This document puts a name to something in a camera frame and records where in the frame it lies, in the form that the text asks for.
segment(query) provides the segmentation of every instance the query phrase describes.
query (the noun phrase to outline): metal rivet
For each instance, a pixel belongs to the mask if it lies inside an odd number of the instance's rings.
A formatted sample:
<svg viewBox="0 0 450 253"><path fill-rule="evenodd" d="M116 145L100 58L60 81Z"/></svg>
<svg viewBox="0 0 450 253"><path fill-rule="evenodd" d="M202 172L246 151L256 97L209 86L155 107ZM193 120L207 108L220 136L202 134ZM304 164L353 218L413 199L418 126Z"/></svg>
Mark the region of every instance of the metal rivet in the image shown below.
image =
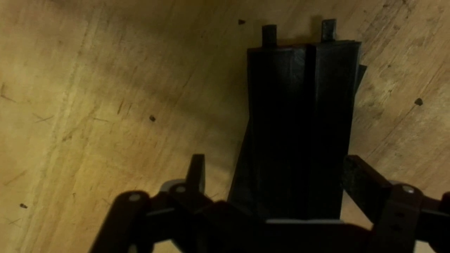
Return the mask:
<svg viewBox="0 0 450 253"><path fill-rule="evenodd" d="M138 201L140 199L140 195L135 193L135 194L132 194L128 199L130 201Z"/></svg>
<svg viewBox="0 0 450 253"><path fill-rule="evenodd" d="M128 253L138 253L138 247L135 244L132 244L128 248Z"/></svg>
<svg viewBox="0 0 450 253"><path fill-rule="evenodd" d="M402 186L403 190L407 193L414 193L414 188L409 185Z"/></svg>
<svg viewBox="0 0 450 253"><path fill-rule="evenodd" d="M186 191L186 188L184 187L184 186L178 186L176 189L175 189L175 191L176 192L185 192Z"/></svg>

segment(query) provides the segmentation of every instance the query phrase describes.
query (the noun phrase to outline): wooden surface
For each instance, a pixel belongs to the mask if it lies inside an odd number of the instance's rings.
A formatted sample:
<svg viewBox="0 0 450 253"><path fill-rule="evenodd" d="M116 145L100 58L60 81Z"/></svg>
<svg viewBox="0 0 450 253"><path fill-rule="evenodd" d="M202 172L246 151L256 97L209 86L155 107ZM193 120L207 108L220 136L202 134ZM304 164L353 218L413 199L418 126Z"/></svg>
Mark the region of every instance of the wooden surface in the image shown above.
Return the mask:
<svg viewBox="0 0 450 253"><path fill-rule="evenodd" d="M118 193L155 194L192 153L226 198L246 48L268 23L282 44L317 40L321 18L369 66L350 153L429 196L450 190L448 0L0 0L0 252L86 252ZM343 218L370 226L348 198Z"/></svg>

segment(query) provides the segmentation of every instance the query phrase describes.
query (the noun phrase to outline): hole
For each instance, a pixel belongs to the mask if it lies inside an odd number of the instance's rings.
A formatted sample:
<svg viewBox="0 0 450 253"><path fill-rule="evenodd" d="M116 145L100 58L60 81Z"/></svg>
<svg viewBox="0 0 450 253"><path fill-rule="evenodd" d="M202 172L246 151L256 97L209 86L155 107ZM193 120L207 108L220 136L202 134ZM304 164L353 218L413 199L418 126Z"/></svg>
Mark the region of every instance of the hole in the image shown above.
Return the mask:
<svg viewBox="0 0 450 253"><path fill-rule="evenodd" d="M398 224L391 225L391 226L390 226L390 229L392 229L392 230L394 230L394 231L396 231L396 232L402 231L401 226L398 225Z"/></svg>

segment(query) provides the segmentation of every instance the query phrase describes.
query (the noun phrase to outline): wood grain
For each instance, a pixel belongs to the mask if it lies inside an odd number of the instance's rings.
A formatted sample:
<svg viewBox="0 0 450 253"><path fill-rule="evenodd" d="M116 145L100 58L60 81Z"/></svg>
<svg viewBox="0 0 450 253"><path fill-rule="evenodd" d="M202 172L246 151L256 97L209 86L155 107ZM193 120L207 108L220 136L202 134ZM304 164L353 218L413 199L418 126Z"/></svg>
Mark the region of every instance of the wood grain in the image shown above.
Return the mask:
<svg viewBox="0 0 450 253"><path fill-rule="evenodd" d="M118 193L155 194L193 153L224 199L248 119L246 48L268 23L282 44L318 40L322 18L363 42L369 66L350 152L439 198L447 0L0 0L0 251L86 252ZM342 216L370 226L348 198Z"/></svg>

